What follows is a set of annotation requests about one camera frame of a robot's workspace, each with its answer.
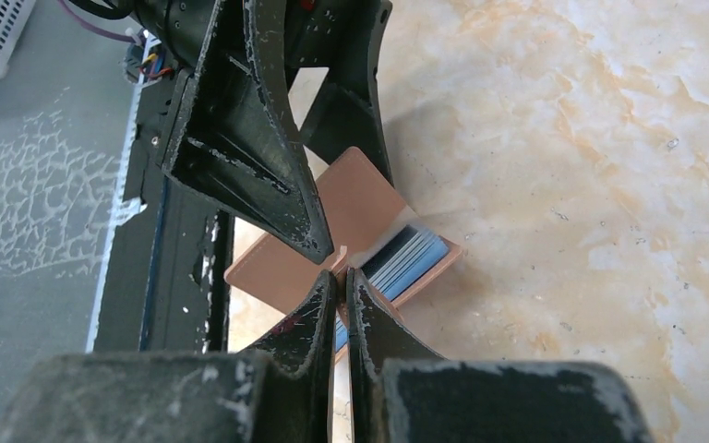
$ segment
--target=floor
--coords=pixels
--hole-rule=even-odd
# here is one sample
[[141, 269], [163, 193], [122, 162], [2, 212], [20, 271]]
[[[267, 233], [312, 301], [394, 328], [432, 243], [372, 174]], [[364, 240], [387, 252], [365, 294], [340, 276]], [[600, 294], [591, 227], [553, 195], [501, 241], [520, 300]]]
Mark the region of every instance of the floor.
[[35, 363], [85, 349], [131, 100], [124, 54], [39, 0], [0, 80], [0, 417]]
[[[379, 91], [396, 187], [467, 248], [401, 311], [450, 358], [610, 365], [656, 441], [709, 441], [709, 2], [585, 5], [395, 0]], [[297, 84], [303, 108], [318, 78]], [[257, 236], [241, 224], [236, 253]], [[232, 307], [234, 349], [281, 316]]]

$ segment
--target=beige marble surface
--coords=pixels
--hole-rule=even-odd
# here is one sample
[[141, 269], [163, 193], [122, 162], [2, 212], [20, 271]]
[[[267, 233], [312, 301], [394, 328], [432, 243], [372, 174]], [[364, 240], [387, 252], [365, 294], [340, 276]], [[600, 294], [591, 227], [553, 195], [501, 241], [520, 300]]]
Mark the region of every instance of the beige marble surface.
[[[709, 0], [394, 6], [396, 187], [467, 248], [409, 328], [452, 358], [610, 365], [657, 441], [709, 441]], [[238, 250], [257, 235], [241, 224]], [[280, 318], [242, 293], [232, 309], [235, 349]]]

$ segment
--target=cable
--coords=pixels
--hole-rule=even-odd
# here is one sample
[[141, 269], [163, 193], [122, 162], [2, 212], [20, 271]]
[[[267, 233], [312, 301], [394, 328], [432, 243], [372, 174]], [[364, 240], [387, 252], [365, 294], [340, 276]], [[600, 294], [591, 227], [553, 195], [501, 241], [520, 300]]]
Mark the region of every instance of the cable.
[[106, 37], [108, 39], [115, 40], [118, 42], [127, 42], [127, 43], [134, 42], [134, 39], [129, 37], [128, 35], [116, 34], [115, 32], [110, 32], [109, 30], [103, 30], [102, 28], [99, 28], [95, 25], [90, 24], [85, 19], [83, 19], [81, 16], [77, 15], [75, 13], [75, 11], [73, 11], [72, 8], [66, 4], [66, 0], [58, 0], [58, 3], [61, 4], [61, 7], [67, 12], [67, 14], [69, 14], [84, 29], [91, 31], [94, 34], [101, 35], [102, 37]]
[[100, 5], [93, 0], [69, 0], [72, 5], [105, 20], [120, 20], [127, 18], [134, 11], [134, 0], [126, 0], [125, 6], [108, 7]]

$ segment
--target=purple cable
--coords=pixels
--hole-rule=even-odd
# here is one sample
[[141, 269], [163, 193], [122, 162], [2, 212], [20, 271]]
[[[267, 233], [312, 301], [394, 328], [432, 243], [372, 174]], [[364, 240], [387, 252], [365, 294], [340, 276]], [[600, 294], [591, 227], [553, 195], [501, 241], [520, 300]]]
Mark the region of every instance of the purple cable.
[[111, 40], [116, 40], [119, 42], [126, 42], [126, 43], [134, 43], [134, 39], [129, 37], [128, 35], [124, 34], [116, 34], [114, 32], [110, 32], [109, 30], [103, 30], [102, 28], [99, 28], [97, 26], [94, 26], [90, 24], [89, 22], [85, 21], [81, 16], [75, 14], [75, 11], [72, 10], [69, 5], [66, 4], [66, 0], [58, 0], [58, 3], [61, 4], [61, 7], [69, 14], [72, 16], [72, 18], [79, 23], [80, 26], [85, 28], [86, 30], [89, 30], [93, 32], [94, 34], [101, 35], [103, 37], [106, 37]]

